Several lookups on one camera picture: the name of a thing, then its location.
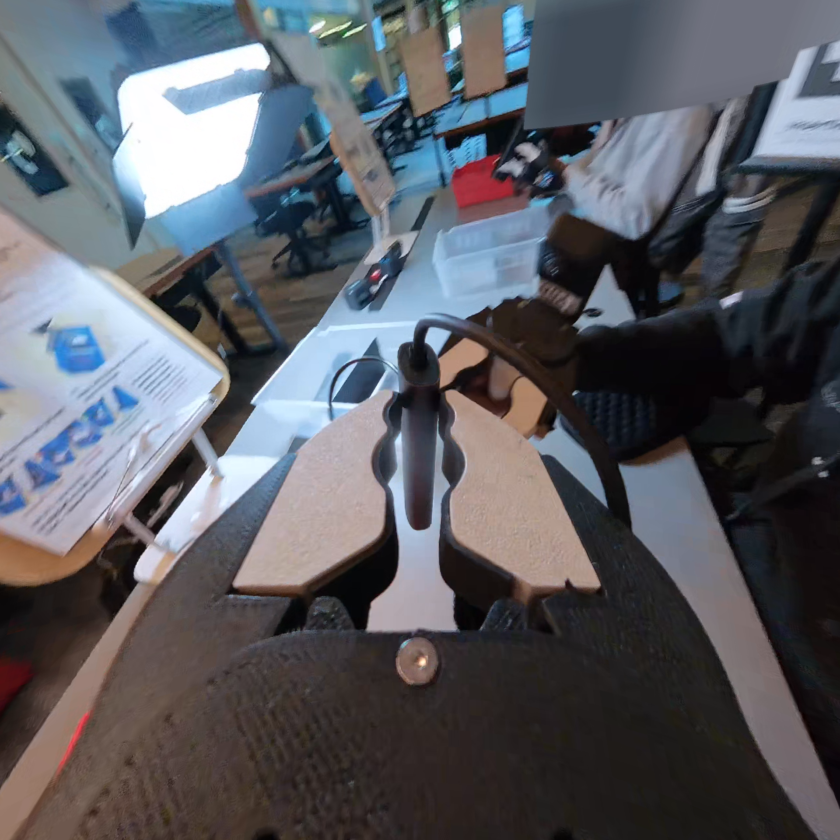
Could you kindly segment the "person's right forearm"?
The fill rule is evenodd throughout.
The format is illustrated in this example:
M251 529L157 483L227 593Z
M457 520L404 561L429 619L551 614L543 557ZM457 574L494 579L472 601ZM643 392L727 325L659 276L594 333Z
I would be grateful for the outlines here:
M839 258L664 316L581 332L575 388L801 403L838 378Z

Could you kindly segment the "black device red button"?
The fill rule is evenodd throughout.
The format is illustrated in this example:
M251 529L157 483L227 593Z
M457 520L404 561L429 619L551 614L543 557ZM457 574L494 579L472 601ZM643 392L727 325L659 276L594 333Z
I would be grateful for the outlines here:
M370 265L362 278L352 281L344 290L344 298L352 310L369 307L387 284L393 283L403 270L403 246L396 240L384 255Z

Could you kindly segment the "red plastic bin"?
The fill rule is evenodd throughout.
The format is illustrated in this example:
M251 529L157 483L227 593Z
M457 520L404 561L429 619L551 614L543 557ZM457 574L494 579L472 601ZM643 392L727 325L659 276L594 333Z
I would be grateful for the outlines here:
M499 155L488 155L454 169L450 184L458 209L464 210L487 203L514 200L524 204L527 194L516 194L511 180L498 180L495 176Z

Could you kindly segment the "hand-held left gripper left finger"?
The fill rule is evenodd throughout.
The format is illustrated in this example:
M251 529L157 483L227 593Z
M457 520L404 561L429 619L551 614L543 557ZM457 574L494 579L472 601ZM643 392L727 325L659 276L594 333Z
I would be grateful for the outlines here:
M396 472L396 393L375 393L297 451L233 587L309 597L386 541Z

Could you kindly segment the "tan wooden board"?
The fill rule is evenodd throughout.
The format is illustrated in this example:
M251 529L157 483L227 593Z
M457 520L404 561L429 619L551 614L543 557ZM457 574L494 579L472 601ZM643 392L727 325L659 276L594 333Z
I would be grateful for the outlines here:
M460 13L465 99L483 98L508 83L502 26L503 6L473 3Z
M444 44L436 27L402 40L402 63L413 116L420 119L447 106L452 91L444 61Z

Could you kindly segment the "large softbox light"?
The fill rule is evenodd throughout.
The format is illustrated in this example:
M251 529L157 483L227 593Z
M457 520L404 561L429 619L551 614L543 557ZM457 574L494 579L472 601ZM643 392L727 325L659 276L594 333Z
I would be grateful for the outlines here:
M118 90L112 177L129 246L157 219L184 256L252 224L246 191L277 174L313 105L260 43L134 73Z

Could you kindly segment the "white printed tag sign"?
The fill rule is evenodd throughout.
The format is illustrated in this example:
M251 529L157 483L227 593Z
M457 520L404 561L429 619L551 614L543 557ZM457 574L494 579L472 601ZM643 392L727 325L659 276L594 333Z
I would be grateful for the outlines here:
M798 54L790 75L775 89L753 153L782 159L838 159L838 40Z

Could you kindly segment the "black office chair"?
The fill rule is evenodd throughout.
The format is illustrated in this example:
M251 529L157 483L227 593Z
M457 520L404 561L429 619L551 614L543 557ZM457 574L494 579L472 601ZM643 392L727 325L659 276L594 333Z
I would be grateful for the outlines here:
M283 276L289 279L308 277L323 271L336 270L339 264L330 258L330 237L310 235L306 222L314 215L311 201L288 201L279 194L254 196L249 199L256 213L255 235L260 239L285 237L287 242L271 259L273 270L287 258Z

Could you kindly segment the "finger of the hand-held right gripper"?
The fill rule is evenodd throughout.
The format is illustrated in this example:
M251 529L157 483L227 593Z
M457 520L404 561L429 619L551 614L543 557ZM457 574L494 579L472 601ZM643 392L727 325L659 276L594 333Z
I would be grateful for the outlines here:
M552 431L557 415L545 394L509 363L492 363L487 396L501 419L525 438L542 439Z
M438 357L439 387L457 385L458 377L487 362L490 352L470 339L461 339Z

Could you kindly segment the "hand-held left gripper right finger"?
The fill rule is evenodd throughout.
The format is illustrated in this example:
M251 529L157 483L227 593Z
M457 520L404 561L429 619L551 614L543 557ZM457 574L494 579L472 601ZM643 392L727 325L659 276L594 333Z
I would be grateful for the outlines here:
M477 610L500 599L527 608L565 591L597 594L602 582L538 450L458 392L441 402L448 488L441 506L439 568Z

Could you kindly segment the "red bag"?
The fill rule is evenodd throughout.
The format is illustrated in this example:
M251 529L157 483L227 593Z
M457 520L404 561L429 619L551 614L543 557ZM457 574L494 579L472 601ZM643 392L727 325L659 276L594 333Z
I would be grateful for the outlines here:
M1 657L1 715L4 714L21 690L27 686L33 676L34 670L31 664L5 656Z

